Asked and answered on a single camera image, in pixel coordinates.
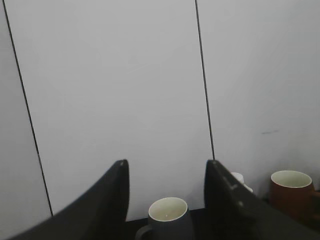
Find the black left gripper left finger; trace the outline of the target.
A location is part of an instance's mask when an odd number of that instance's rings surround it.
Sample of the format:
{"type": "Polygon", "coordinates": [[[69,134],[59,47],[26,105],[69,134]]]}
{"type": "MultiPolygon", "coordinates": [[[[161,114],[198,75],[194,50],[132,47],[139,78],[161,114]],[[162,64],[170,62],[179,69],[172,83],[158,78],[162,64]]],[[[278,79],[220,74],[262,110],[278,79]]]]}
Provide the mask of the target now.
{"type": "Polygon", "coordinates": [[[129,164],[117,160],[84,194],[14,240],[123,240],[129,208],[129,164]]]}

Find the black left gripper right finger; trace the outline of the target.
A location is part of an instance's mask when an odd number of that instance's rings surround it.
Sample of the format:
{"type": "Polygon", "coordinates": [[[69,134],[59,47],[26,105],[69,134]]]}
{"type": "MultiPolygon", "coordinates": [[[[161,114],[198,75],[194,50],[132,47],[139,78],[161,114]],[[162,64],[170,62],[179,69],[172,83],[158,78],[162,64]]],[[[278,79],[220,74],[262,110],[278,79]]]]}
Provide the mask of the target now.
{"type": "Polygon", "coordinates": [[[217,160],[208,160],[204,205],[223,240],[318,240],[319,233],[298,223],[251,193],[217,160]]]}

